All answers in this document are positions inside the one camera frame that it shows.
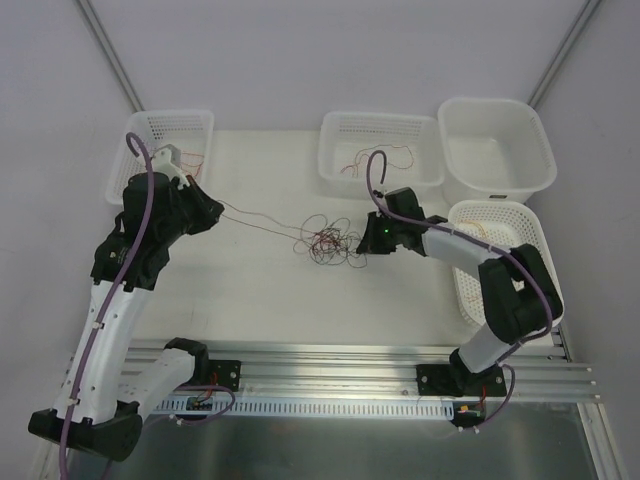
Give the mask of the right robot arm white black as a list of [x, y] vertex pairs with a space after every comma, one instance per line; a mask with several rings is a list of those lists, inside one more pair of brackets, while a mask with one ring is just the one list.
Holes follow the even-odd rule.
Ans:
[[466, 273], [480, 286], [484, 325], [447, 363], [428, 367], [427, 391], [452, 397], [478, 393], [506, 358], [546, 335], [563, 315], [561, 295], [535, 246], [495, 246], [444, 217], [428, 217], [408, 187], [369, 194], [376, 209], [367, 216], [358, 253], [389, 255], [403, 246]]

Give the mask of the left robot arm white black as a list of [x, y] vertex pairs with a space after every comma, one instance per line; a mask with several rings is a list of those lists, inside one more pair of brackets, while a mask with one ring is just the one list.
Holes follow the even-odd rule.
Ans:
[[206, 345], [179, 337], [135, 380], [121, 383], [120, 375], [170, 247], [183, 235], [210, 230], [223, 211], [192, 176], [156, 172], [130, 178], [123, 210], [94, 255], [89, 312], [71, 369], [54, 405], [31, 415], [31, 434], [121, 462], [165, 397], [182, 385], [207, 385]]

